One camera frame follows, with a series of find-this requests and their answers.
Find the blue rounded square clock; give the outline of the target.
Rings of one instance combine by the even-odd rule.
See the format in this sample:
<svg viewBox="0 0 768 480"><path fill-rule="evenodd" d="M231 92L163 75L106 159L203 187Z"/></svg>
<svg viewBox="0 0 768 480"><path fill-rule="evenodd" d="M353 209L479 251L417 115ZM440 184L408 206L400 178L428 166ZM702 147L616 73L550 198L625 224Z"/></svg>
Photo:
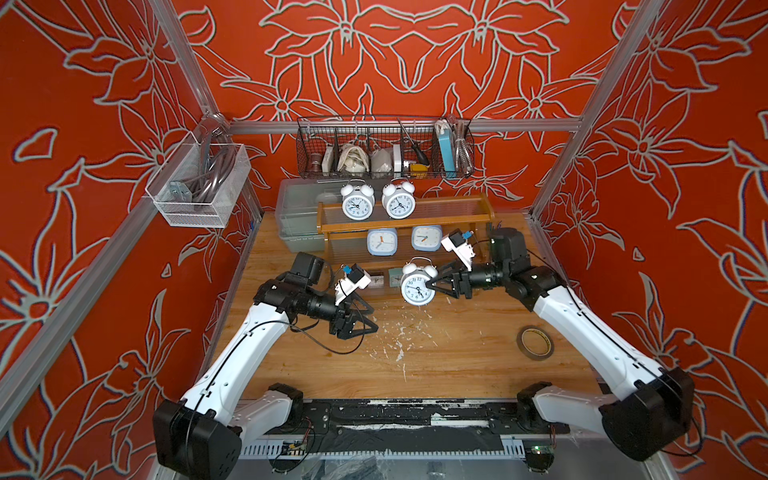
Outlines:
<svg viewBox="0 0 768 480"><path fill-rule="evenodd" d="M373 256L393 256L398 249L398 233L395 228L372 229L367 232L366 247Z"/></svg>

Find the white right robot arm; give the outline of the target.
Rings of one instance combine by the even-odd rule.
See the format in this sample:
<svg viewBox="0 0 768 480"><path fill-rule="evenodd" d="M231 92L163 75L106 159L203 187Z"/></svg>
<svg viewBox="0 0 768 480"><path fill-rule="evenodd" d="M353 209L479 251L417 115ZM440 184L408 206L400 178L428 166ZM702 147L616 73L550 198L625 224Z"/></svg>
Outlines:
<svg viewBox="0 0 768 480"><path fill-rule="evenodd" d="M490 260L475 262L468 234L454 230L441 240L457 259L431 274L429 289L453 298L503 289L554 327L599 374L608 388L585 395L538 382L517 394L525 429L567 424L606 436L625 456L644 461L697 428L695 385L679 367L668 369L609 327L567 282L545 263L534 265L523 234L495 228L487 240Z"/></svg>

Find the white twin-bell alarm clock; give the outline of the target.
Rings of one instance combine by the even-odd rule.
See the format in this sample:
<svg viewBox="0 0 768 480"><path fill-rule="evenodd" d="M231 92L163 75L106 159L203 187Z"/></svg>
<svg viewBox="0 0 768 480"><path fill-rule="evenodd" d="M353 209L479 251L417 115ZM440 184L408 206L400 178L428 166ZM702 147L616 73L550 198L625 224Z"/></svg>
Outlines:
<svg viewBox="0 0 768 480"><path fill-rule="evenodd" d="M342 213L350 220L364 221L373 213L375 207L374 189L368 184L344 185L340 194L342 195Z"/></svg>

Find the mint green square clock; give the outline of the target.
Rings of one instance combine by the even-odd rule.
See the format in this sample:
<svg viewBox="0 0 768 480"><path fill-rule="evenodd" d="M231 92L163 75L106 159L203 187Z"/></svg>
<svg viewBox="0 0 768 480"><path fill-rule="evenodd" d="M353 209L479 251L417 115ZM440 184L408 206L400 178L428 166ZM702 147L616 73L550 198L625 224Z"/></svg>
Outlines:
<svg viewBox="0 0 768 480"><path fill-rule="evenodd" d="M388 282L390 288L399 288L402 282L403 272L401 268L391 268L388 270Z"/></svg>

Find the clear small square clock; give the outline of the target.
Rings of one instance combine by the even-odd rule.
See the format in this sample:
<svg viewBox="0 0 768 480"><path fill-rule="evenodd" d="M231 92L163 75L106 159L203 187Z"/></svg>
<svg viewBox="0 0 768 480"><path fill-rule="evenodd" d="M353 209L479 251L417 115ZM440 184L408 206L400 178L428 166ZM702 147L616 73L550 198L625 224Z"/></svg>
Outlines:
<svg viewBox="0 0 768 480"><path fill-rule="evenodd" d="M370 289L380 289L386 287L386 276L383 274L372 275L369 284Z"/></svg>

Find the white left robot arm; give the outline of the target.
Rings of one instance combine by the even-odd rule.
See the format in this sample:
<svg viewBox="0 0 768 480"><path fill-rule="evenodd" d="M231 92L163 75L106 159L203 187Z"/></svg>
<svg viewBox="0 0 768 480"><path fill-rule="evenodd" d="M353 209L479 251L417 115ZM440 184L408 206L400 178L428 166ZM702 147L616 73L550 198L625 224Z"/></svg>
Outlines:
<svg viewBox="0 0 768 480"><path fill-rule="evenodd" d="M225 479L243 446L269 431L308 425L300 390L275 383L256 401L239 404L246 386L276 341L298 317L325 321L342 339L377 331L373 308L359 292L372 278L357 264L344 266L331 289L318 290L326 263L306 252L292 267L263 283L245 320L218 358L178 401L166 400L152 423L158 463L189 479Z"/></svg>

